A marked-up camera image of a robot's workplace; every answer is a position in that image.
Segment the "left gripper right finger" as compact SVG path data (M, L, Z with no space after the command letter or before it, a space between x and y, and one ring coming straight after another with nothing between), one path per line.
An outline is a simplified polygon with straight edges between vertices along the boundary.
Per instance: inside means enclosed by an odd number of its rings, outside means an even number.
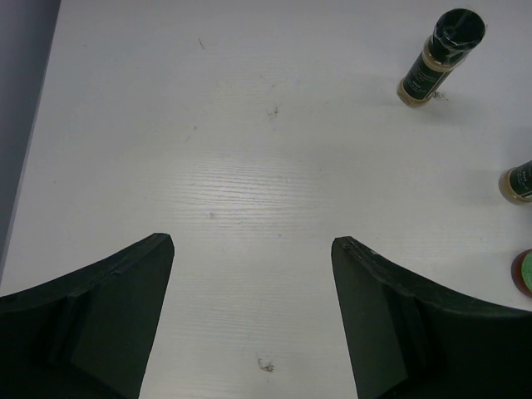
M530 397L530 312L458 293L351 237L331 256L359 397Z

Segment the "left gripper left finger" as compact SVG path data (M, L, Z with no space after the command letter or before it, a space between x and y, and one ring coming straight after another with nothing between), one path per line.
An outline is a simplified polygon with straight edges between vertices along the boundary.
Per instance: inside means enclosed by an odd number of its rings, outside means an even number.
M137 398L175 255L152 234L1 298L3 398Z

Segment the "sauce bottle yellow cap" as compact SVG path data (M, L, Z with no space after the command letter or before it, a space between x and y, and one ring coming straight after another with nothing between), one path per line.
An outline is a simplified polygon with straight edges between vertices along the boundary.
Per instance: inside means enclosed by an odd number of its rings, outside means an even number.
M531 292L531 250L518 254L511 264L511 277L517 289L530 298Z

